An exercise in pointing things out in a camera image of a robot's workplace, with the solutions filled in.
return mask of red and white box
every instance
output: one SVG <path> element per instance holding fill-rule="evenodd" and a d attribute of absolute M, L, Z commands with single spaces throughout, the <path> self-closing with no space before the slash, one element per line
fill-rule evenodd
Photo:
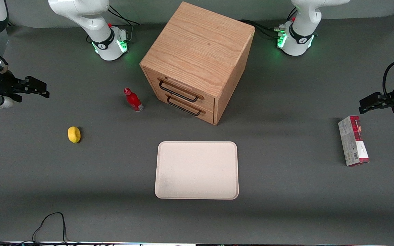
<path fill-rule="evenodd" d="M 340 129 L 346 165 L 354 167 L 368 163 L 369 156 L 361 138 L 360 117 L 349 116 L 338 123 L 338 128 Z"/>

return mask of wooden drawer unit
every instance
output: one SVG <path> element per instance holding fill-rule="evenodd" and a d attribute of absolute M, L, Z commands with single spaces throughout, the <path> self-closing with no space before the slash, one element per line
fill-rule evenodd
<path fill-rule="evenodd" d="M 217 125 L 244 72 L 254 32 L 182 2 L 140 66 L 159 100 Z"/>

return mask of drawer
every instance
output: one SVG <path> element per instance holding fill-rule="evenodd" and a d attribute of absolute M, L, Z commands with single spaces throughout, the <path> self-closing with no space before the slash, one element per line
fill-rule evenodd
<path fill-rule="evenodd" d="M 159 94 L 158 99 L 201 120 L 211 124 L 214 123 L 214 112 L 212 111 L 199 109 L 195 105 L 191 105 L 189 102 L 175 97 L 174 95 L 170 95 L 169 93 Z"/>
<path fill-rule="evenodd" d="M 192 92 L 189 89 L 185 89 L 178 86 L 171 78 L 163 76 L 153 70 L 146 69 L 147 76 L 152 84 L 155 93 L 168 93 L 169 95 L 174 95 L 176 98 L 181 98 L 190 105 L 195 105 L 200 109 L 206 109 L 214 112 L 214 98 L 204 93 Z"/>

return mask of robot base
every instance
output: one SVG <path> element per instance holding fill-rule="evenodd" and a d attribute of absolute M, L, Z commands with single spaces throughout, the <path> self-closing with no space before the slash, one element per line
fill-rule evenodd
<path fill-rule="evenodd" d="M 313 41 L 314 36 L 312 36 L 311 39 L 307 40 L 304 44 L 298 44 L 296 39 L 294 39 L 290 32 L 287 31 L 292 23 L 293 22 L 290 20 L 284 24 L 279 25 L 280 28 L 285 28 L 286 31 L 278 39 L 278 44 L 276 46 L 288 55 L 300 56 L 305 53 L 309 47 L 311 47 L 311 42 Z"/>
<path fill-rule="evenodd" d="M 115 33 L 114 41 L 107 47 L 106 50 L 101 50 L 95 47 L 95 52 L 100 55 L 103 60 L 113 61 L 118 59 L 122 54 L 127 52 L 127 33 L 125 30 L 121 30 L 117 27 L 111 27 L 111 30 Z"/>

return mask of cabinet top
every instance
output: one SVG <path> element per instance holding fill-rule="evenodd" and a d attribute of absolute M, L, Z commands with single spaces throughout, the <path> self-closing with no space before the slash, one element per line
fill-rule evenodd
<path fill-rule="evenodd" d="M 255 28 L 182 2 L 141 66 L 218 97 Z"/>

